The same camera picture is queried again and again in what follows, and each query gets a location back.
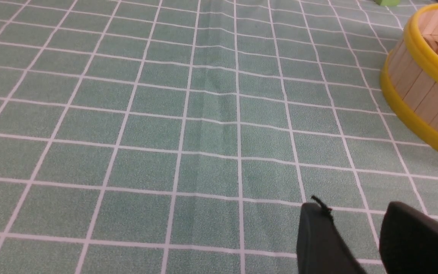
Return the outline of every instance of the wooden bowl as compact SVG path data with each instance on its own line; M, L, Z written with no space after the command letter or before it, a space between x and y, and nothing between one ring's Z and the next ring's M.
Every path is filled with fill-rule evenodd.
M386 101L405 125L438 151L438 4L419 9L381 73Z

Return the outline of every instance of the yellow rim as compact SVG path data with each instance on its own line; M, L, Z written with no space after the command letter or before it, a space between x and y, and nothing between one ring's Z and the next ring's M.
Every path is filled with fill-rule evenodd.
M438 55L425 42L418 26L421 14L436 9L438 9L438 4L419 9L409 19L403 32L403 39L415 62L438 83Z
M412 130L420 139L424 140L427 144L432 146L438 151L438 132L429 126L425 121L420 119L400 98L395 90L395 87L391 84L391 80L388 77L388 58L384 63L383 70L381 71L381 89L388 105L405 123L405 125Z

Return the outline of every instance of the black strap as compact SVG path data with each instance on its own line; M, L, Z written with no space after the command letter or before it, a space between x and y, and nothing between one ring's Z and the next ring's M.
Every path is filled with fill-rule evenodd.
M331 221L334 221L334 218L332 217L332 214L330 213L332 211L332 208L328 207L323 201L321 201L315 195L312 195L311 198L320 205L320 208L322 209L322 214L324 214L326 217L328 217Z

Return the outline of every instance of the green block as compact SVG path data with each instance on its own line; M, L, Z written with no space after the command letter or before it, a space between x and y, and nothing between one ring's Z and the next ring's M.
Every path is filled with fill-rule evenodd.
M400 0L374 0L380 6L398 6Z

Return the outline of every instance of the black object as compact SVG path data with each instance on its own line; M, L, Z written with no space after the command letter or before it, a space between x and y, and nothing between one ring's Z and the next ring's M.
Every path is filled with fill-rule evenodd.
M438 222L391 202L381 226L379 253L388 274L438 274Z
M337 231L331 209L302 205L297 239L299 274L366 274ZM388 274L438 274L438 222L391 202L383 219L379 252Z
M299 274L366 274L334 226L331 209L305 203L300 213L297 239Z

